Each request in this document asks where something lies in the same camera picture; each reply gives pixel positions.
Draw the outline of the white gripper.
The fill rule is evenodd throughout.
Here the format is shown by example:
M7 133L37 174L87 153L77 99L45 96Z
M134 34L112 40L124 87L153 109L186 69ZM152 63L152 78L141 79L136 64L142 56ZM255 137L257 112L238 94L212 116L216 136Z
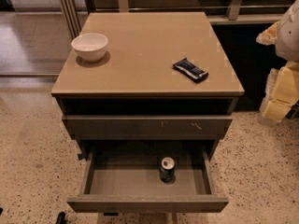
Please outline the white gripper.
M256 42L262 45L276 43L279 22L273 23L256 37ZM299 101L299 63L287 62L278 71L275 86L271 92L273 101L262 102L262 116L273 121L282 121Z

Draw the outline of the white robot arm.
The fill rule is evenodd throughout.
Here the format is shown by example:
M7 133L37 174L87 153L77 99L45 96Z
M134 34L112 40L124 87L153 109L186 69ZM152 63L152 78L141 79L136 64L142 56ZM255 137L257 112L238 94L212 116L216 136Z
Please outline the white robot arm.
M270 70L260 106L263 120L280 123L299 101L299 0L280 21L260 33L256 42L274 45L276 55L287 61L279 70Z

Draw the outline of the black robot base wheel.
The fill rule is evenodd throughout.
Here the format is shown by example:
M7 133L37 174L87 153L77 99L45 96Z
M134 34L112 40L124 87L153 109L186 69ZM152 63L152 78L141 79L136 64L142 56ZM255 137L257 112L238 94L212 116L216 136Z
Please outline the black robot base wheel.
M287 119L295 119L298 117L299 114L299 101L292 106L288 114L286 115Z

